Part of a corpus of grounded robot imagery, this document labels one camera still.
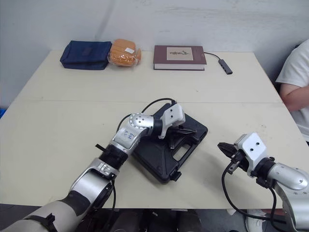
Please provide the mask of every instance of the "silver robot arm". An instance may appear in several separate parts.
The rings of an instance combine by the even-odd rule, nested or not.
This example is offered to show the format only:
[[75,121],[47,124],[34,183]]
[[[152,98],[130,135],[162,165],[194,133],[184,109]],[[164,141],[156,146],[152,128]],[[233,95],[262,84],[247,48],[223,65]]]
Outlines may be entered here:
[[185,122],[184,112],[178,104],[167,109],[160,119],[142,113],[132,114],[128,123],[112,138],[99,158],[91,164],[72,184],[66,198],[51,202],[3,232],[72,232],[92,210],[101,208],[109,198],[112,181],[141,137],[157,135],[163,139],[167,129]]
[[275,163],[267,156],[266,146],[257,133],[242,135],[234,143],[219,143],[219,148],[229,157],[230,174],[240,167],[251,178],[257,178],[257,184],[273,188],[282,199],[286,222],[291,231],[309,230],[309,175],[298,168]]

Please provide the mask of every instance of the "plastic bag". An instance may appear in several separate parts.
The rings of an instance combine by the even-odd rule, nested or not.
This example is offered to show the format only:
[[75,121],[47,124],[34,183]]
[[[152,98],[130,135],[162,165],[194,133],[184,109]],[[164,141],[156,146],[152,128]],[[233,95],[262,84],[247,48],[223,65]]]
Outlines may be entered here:
[[137,65],[141,60],[141,50],[136,48],[134,42],[117,39],[113,42],[108,55],[108,61],[119,66]]

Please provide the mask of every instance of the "hardcover book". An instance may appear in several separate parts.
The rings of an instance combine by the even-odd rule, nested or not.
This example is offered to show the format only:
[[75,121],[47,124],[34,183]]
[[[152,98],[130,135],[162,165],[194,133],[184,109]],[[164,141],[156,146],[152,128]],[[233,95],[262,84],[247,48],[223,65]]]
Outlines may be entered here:
[[204,70],[202,46],[154,46],[155,70]]

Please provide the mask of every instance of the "cable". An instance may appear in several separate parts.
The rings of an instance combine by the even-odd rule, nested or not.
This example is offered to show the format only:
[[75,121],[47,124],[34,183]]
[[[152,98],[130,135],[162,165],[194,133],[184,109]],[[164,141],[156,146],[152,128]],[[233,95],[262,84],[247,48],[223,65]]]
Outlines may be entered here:
[[[152,104],[154,104],[154,103],[156,103],[156,102],[159,102],[159,101],[164,101],[164,100],[171,101],[171,105],[176,104],[176,101],[175,101],[174,99],[172,99],[172,98],[160,98],[160,99],[157,99],[157,100],[155,100],[155,101],[149,103],[141,112],[144,113],[145,110],[147,110]],[[121,121],[120,121],[120,123],[119,123],[119,125],[118,125],[118,127],[117,127],[117,131],[119,131],[120,126],[121,126],[121,123],[123,123],[123,121],[124,121],[126,118],[130,117],[130,115],[131,115],[131,114],[129,114],[129,115],[125,116],[123,119],[121,119]]]
[[280,232],[287,232],[285,230],[282,230],[280,229],[279,227],[277,227],[275,225],[275,222],[274,222],[274,215],[275,215],[275,210],[276,210],[276,204],[277,204],[277,197],[276,197],[276,194],[275,194],[275,191],[272,189],[272,188],[268,188],[271,193],[272,193],[272,196],[274,198],[274,202],[272,204],[272,209],[271,209],[271,213],[270,213],[270,223],[271,225],[273,226],[273,228],[275,228],[276,230],[280,231]]
[[109,227],[109,223],[110,223],[110,221],[112,219],[112,215],[114,214],[114,211],[115,211],[115,206],[116,206],[116,188],[115,188],[115,181],[114,180],[112,180],[112,192],[114,194],[114,201],[112,203],[112,211],[111,211],[111,213],[110,213],[110,215],[109,215],[109,217],[108,217],[108,219],[107,219],[103,229],[101,230],[102,232],[106,232],[107,231],[107,229]]
[[213,55],[213,56],[217,57],[218,59],[220,59],[220,57],[218,57],[217,55],[215,55],[213,53],[209,53],[209,52],[204,52],[204,53],[209,54],[209,55]]
[[126,115],[123,119],[121,119],[121,121],[119,122],[119,125],[118,125],[118,127],[117,127],[116,132],[119,131],[119,128],[120,128],[120,126],[121,126],[121,123],[122,123],[127,117],[130,117],[130,115],[131,115],[131,114]]
[[147,110],[149,108],[149,106],[151,106],[152,104],[156,103],[156,102],[159,102],[159,101],[164,101],[164,100],[168,100],[168,101],[171,101],[171,104],[174,105],[176,104],[176,101],[172,98],[160,98],[160,99],[157,99],[151,103],[149,103],[141,112],[144,113],[145,110]]
[[[227,190],[226,190],[226,187],[225,187],[225,175],[227,173],[227,170],[230,168],[232,163],[230,163],[226,168],[225,170],[223,171],[222,173],[222,177],[221,177],[221,182],[222,182],[222,188],[223,188],[223,191],[224,191],[224,194],[225,194],[225,197],[227,199],[227,201],[230,203],[230,205],[237,211],[239,212],[240,214],[243,214],[244,216],[246,217],[250,217],[250,218],[255,218],[255,219],[260,219],[260,220],[266,220],[266,221],[271,221],[271,218],[269,217],[259,217],[259,216],[256,216],[256,215],[252,215],[252,214],[248,214],[240,209],[238,209],[231,201],[231,199],[229,198],[228,194],[227,194]],[[279,219],[273,219],[274,221],[276,222],[279,222],[279,223],[283,223],[283,224],[286,224],[285,221],[283,220],[279,220]]]

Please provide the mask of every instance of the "book cover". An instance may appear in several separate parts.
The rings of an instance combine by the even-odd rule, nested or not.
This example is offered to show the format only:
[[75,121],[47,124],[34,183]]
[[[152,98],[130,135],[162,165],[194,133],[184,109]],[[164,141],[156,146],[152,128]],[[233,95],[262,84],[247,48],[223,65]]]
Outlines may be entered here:
[[205,65],[202,46],[154,46],[154,64]]

